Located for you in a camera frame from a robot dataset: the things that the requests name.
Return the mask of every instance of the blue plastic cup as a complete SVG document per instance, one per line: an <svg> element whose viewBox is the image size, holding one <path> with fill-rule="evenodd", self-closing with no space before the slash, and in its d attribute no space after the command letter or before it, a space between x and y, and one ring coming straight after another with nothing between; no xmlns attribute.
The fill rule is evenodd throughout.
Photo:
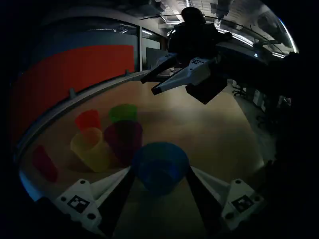
<svg viewBox="0 0 319 239"><path fill-rule="evenodd" d="M132 167L150 192L165 195L173 191L186 175L189 160L178 146L156 142L143 146L135 153Z"/></svg>

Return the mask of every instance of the floor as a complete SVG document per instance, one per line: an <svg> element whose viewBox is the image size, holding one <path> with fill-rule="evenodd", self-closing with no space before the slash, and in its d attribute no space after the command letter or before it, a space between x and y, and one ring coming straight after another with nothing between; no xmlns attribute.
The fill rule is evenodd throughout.
<svg viewBox="0 0 319 239"><path fill-rule="evenodd" d="M233 88L230 83L228 83L227 87L223 91L232 94L233 90L236 89ZM274 134L270 134L264 127L259 128L257 126L258 122L256 120L256 116L262 116L264 115L264 112L260 108L256 107L253 102L249 102L241 96L234 96L234 99L242 109L253 132L256 135L259 150L262 154L264 162L267 163L268 161L274 161L276 153L276 136Z"/></svg>

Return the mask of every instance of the plastic cup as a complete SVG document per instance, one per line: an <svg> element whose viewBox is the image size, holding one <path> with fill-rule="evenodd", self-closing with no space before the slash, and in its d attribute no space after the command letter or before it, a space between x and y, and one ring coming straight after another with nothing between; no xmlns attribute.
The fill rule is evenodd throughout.
<svg viewBox="0 0 319 239"><path fill-rule="evenodd" d="M155 195L165 195L186 175L186 153L172 143L156 142L135 153L132 167L144 186Z"/></svg>
<svg viewBox="0 0 319 239"><path fill-rule="evenodd" d="M132 164L134 154L142 147L143 129L138 122L118 121L104 131L104 139L123 166Z"/></svg>
<svg viewBox="0 0 319 239"><path fill-rule="evenodd" d="M75 119L75 124L81 131L87 128L101 129L100 117L97 110L87 110L82 112Z"/></svg>
<svg viewBox="0 0 319 239"><path fill-rule="evenodd" d="M32 164L46 180L49 182L57 181L58 170L42 145L33 151Z"/></svg>
<svg viewBox="0 0 319 239"><path fill-rule="evenodd" d="M108 113L112 123L121 120L136 121L137 107L132 104L122 104L113 107Z"/></svg>
<svg viewBox="0 0 319 239"><path fill-rule="evenodd" d="M97 128L87 128L76 134L71 141L71 150L94 172L103 172L110 164L106 143Z"/></svg>

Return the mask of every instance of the yellow plastic cup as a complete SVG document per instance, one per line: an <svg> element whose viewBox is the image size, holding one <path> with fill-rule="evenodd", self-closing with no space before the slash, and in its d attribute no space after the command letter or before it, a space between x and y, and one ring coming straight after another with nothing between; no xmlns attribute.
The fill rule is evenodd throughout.
<svg viewBox="0 0 319 239"><path fill-rule="evenodd" d="M86 128L71 140L71 150L94 172L105 171L110 160L101 130Z"/></svg>

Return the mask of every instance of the red plastic cup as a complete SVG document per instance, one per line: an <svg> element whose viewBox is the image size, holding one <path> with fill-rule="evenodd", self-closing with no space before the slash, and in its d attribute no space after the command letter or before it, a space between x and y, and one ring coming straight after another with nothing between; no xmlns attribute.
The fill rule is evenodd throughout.
<svg viewBox="0 0 319 239"><path fill-rule="evenodd" d="M42 145L32 154L32 164L39 173L49 182L56 182L58 171Z"/></svg>
<svg viewBox="0 0 319 239"><path fill-rule="evenodd" d="M123 166L132 164L137 150L142 147L143 129L138 122L118 121L104 131L104 139Z"/></svg>
<svg viewBox="0 0 319 239"><path fill-rule="evenodd" d="M75 119L75 124L81 131L87 128L98 128L101 130L101 122L97 110L84 111Z"/></svg>

